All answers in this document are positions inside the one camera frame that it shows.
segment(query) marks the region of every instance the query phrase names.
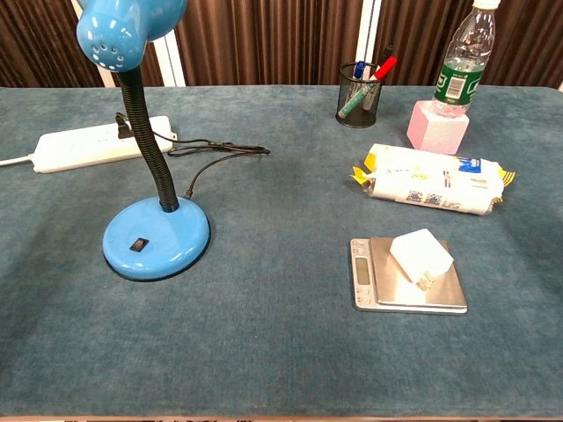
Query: green bottle label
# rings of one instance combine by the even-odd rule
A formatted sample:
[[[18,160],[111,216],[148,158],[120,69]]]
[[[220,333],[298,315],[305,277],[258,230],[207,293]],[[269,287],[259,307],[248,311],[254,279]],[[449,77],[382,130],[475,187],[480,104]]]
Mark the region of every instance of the green bottle label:
[[[438,101],[454,106],[469,104],[477,90],[482,74],[483,70],[462,72],[444,64],[442,73],[438,77],[434,96]]]

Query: lamp base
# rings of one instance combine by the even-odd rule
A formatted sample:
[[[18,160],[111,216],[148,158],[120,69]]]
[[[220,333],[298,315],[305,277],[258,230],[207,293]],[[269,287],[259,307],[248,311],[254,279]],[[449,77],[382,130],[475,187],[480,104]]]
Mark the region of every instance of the lamp base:
[[[187,269],[205,251],[208,219],[195,203],[178,198],[165,213],[158,198],[140,200],[117,214],[102,241],[107,263],[120,276],[155,281]]]

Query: package of wipes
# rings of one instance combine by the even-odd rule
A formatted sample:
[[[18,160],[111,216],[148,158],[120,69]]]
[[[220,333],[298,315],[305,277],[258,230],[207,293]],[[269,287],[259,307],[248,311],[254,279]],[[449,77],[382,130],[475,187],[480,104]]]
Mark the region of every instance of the package of wipes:
[[[352,176],[369,196],[470,213],[489,214],[502,202],[515,172],[481,158],[447,156],[418,149],[374,144]]]

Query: black mesh pen holder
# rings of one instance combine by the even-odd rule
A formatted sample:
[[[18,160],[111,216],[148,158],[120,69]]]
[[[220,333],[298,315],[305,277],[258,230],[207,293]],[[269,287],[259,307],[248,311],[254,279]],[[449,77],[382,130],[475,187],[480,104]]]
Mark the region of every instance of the black mesh pen holder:
[[[381,82],[369,80],[377,65],[366,63],[362,79],[354,78],[356,63],[340,66],[340,94],[336,120],[348,127],[370,127],[376,122]]]

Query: digital kitchen scale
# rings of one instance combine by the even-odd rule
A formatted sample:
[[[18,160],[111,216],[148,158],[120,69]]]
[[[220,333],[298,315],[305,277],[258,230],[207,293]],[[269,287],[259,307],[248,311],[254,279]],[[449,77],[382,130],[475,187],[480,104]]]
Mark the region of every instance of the digital kitchen scale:
[[[467,301],[453,265],[435,279],[430,289],[422,290],[408,279],[391,255],[392,241],[392,237],[350,241],[356,308],[429,314],[467,312]],[[440,240],[440,244],[448,250],[445,240]]]

